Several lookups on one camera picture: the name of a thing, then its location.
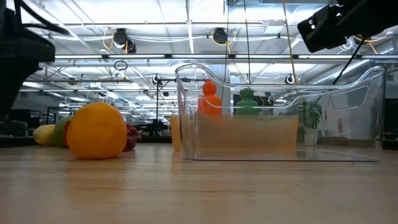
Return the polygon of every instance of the transparent container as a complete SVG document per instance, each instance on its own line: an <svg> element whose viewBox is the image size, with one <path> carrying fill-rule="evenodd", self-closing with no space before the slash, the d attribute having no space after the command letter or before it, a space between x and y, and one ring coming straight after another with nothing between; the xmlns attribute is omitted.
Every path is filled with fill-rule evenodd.
<svg viewBox="0 0 398 224"><path fill-rule="evenodd" d="M198 114L203 80L218 91L222 115ZM216 161L378 161L382 150L385 69L373 67L347 85L230 84L199 64L176 69L182 157ZM258 114L236 115L243 89L262 96Z"/></svg>

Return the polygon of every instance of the potted plant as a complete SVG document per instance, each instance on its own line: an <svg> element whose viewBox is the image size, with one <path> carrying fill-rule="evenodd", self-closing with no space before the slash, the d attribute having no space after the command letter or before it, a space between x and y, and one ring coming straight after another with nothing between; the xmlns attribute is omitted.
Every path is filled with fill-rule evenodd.
<svg viewBox="0 0 398 224"><path fill-rule="evenodd" d="M297 141L304 145L313 145L318 141L318 124L322 119L322 107L318 100L306 102L298 107L298 134Z"/></svg>

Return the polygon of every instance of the red grapes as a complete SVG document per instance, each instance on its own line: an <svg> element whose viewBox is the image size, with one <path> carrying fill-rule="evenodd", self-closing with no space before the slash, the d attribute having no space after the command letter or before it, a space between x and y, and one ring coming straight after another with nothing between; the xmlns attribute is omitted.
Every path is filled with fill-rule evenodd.
<svg viewBox="0 0 398 224"><path fill-rule="evenodd" d="M126 124L126 132L127 132L126 146L124 147L123 151L131 151L136 146L138 131L135 127L131 126L131 124Z"/></svg>

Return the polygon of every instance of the green figure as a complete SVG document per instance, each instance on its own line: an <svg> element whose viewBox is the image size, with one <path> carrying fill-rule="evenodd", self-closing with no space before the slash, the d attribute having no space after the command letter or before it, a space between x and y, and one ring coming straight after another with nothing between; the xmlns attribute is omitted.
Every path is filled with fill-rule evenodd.
<svg viewBox="0 0 398 224"><path fill-rule="evenodd" d="M236 109L236 114L237 115L258 115L260 109L258 108L253 108L253 106L259 106L259 104L253 100L254 97L254 91L245 88L241 90L240 92L242 100L239 101L236 106L245 106L245 108L237 108Z"/></svg>

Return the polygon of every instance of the wooden table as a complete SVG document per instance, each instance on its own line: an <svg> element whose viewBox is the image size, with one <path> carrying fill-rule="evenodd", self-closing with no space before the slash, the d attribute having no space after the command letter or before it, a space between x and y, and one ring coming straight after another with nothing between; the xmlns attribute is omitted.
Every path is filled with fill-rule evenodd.
<svg viewBox="0 0 398 224"><path fill-rule="evenodd" d="M67 149L0 149L0 223L397 223L398 153L383 157L198 162L139 144L78 161Z"/></svg>

